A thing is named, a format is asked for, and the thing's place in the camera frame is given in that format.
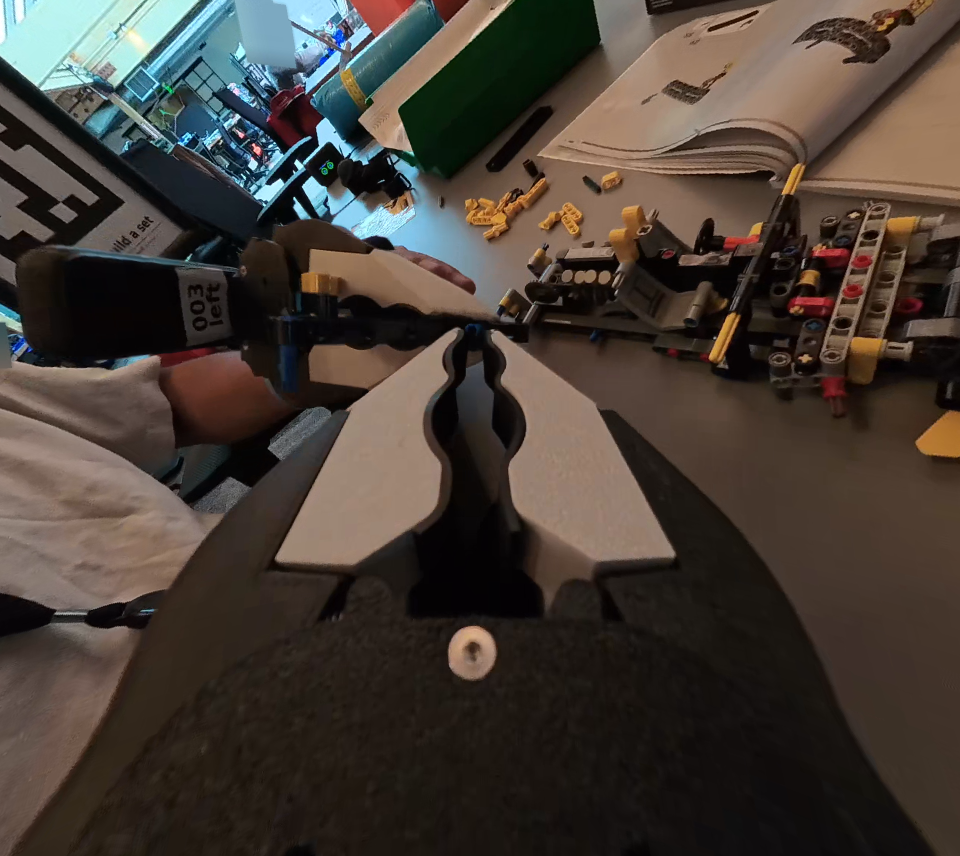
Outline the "person's left hand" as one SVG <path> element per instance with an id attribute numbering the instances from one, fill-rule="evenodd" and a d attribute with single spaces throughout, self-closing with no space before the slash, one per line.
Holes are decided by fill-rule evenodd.
<path id="1" fill-rule="evenodd" d="M 358 238 L 349 230 L 323 220 L 309 218 L 290 222 L 276 228 L 271 240 L 282 247 L 289 260 L 302 274 L 309 271 L 309 254 L 313 250 L 362 255 L 380 250 L 393 252 L 470 295 L 476 292 L 476 286 L 471 279 L 444 261 L 403 246 L 395 247 L 386 237 Z"/>

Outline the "black lego frame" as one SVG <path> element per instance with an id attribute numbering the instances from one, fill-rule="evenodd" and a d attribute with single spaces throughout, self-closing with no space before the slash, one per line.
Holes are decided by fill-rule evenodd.
<path id="1" fill-rule="evenodd" d="M 495 315 L 481 318 L 463 311 L 420 310 L 403 304 L 380 306 L 374 299 L 353 295 L 302 292 L 296 310 L 269 317 L 267 344 L 275 349 L 279 385 L 293 391 L 299 384 L 301 359 L 315 347 L 346 346 L 368 351 L 386 346 L 408 351 L 425 348 L 441 336 L 462 330 L 467 347 L 478 349 L 488 334 L 500 333 L 525 343 L 529 327 Z"/>

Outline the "pile of yellow lego pieces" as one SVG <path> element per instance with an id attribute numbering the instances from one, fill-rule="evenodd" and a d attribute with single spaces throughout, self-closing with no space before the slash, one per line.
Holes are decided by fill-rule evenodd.
<path id="1" fill-rule="evenodd" d="M 498 200 L 468 198 L 464 201 L 464 219 L 469 226 L 481 229 L 483 238 L 491 242 L 509 231 L 512 217 L 508 209 L 511 202 L 510 192 Z"/>

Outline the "partly built lego chassis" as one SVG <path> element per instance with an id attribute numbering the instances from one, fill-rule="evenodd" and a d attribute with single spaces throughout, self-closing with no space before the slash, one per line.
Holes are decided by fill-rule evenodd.
<path id="1" fill-rule="evenodd" d="M 834 418 L 846 416 L 850 390 L 900 368 L 934 382 L 941 410 L 918 452 L 958 459 L 958 219 L 866 201 L 810 234 L 802 174 L 795 166 L 769 216 L 744 236 L 719 234 L 706 218 L 686 243 L 639 205 L 625 207 L 602 241 L 557 225 L 572 244 L 549 245 L 549 269 L 507 290 L 498 315 L 593 342 L 640 339 L 721 378 L 766 370 L 776 397 L 815 391 Z"/>

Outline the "black lego beam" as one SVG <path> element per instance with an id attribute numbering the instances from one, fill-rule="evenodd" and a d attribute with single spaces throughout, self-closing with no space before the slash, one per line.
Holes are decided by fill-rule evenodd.
<path id="1" fill-rule="evenodd" d="M 537 106 L 486 162 L 490 174 L 502 172 L 527 146 L 554 114 L 550 105 Z"/>

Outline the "black white marker sign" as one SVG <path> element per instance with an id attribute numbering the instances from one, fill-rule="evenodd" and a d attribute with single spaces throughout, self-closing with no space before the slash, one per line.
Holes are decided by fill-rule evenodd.
<path id="1" fill-rule="evenodd" d="M 177 258 L 201 226 L 6 60 L 1 61 L 1 302 L 42 246 Z"/>

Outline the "teal rolled mat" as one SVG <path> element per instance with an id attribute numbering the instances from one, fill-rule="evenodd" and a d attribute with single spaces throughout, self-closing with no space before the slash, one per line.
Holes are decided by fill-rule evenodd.
<path id="1" fill-rule="evenodd" d="M 434 0 L 415 0 L 374 37 L 344 70 L 320 85 L 311 104 L 343 141 L 365 130 L 360 117 L 377 89 L 409 62 L 445 26 Z"/>

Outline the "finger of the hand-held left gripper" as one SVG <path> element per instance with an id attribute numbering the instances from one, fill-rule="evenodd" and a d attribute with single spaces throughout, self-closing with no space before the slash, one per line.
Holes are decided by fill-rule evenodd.
<path id="1" fill-rule="evenodd" d="M 344 409 L 372 394 L 376 404 L 423 413 L 450 380 L 444 361 L 449 348 L 449 334 L 423 349 L 315 347 L 307 358 L 307 406 Z"/>
<path id="2" fill-rule="evenodd" d="M 342 299 L 364 298 L 382 309 L 399 306 L 427 316 L 454 316 L 499 330 L 514 341 L 529 337 L 522 323 L 498 316 L 475 295 L 394 252 L 374 250 L 362 255 L 313 250 L 308 272 L 342 278 Z"/>

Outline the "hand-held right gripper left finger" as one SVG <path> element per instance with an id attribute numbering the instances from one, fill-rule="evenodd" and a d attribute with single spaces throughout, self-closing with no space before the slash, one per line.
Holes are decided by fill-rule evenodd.
<path id="1" fill-rule="evenodd" d="M 417 537 L 450 503 L 450 458 L 433 418 L 459 386 L 465 337 L 444 334 L 348 409 L 276 551 L 279 569 L 375 577 L 407 598 L 422 578 Z"/>

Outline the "black office chair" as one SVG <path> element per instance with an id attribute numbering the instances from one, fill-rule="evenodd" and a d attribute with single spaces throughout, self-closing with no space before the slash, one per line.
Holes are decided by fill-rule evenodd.
<path id="1" fill-rule="evenodd" d="M 270 168 L 266 184 L 277 184 L 279 188 L 261 207 L 256 221 L 258 228 L 286 226 L 300 219 L 321 219 L 306 191 L 306 182 L 311 178 L 306 161 L 318 148 L 316 136 L 304 137 Z"/>

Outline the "clear plastic bag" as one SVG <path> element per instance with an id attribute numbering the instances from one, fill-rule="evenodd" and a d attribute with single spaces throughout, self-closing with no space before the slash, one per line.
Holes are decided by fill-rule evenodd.
<path id="1" fill-rule="evenodd" d="M 416 215 L 416 206 L 411 190 L 380 205 L 355 224 L 351 233 L 359 239 L 373 237 L 390 238 Z"/>

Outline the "green plastic bin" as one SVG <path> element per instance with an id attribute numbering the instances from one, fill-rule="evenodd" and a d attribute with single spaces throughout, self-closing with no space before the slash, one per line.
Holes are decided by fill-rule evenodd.
<path id="1" fill-rule="evenodd" d="M 600 44 L 594 0 L 490 0 L 485 23 L 398 107 L 421 171 L 451 178 Z"/>

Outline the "yellow lego beam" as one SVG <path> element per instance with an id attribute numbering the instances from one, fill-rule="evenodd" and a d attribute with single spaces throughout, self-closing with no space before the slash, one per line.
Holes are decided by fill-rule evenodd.
<path id="1" fill-rule="evenodd" d="M 564 202 L 558 210 L 548 212 L 537 226 L 542 231 L 562 226 L 571 237 L 578 238 L 581 236 L 583 219 L 583 213 L 578 207 L 571 202 Z"/>
<path id="2" fill-rule="evenodd" d="M 510 190 L 495 205 L 493 225 L 506 225 L 523 212 L 529 210 L 545 194 L 549 184 L 545 176 L 539 178 L 525 192 Z"/>

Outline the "white paper sheet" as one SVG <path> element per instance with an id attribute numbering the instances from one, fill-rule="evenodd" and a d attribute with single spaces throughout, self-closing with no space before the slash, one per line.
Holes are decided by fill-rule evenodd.
<path id="1" fill-rule="evenodd" d="M 427 83 L 437 79 L 440 71 L 471 46 L 510 7 L 511 2 L 469 0 L 442 30 L 375 90 L 359 121 L 381 148 L 407 154 L 413 152 L 402 121 L 402 105 Z"/>

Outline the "open instruction booklet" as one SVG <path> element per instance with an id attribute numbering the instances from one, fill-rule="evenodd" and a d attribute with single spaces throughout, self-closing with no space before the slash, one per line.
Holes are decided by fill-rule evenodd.
<path id="1" fill-rule="evenodd" d="M 959 0 L 775 0 L 657 38 L 541 156 L 958 206 Z"/>

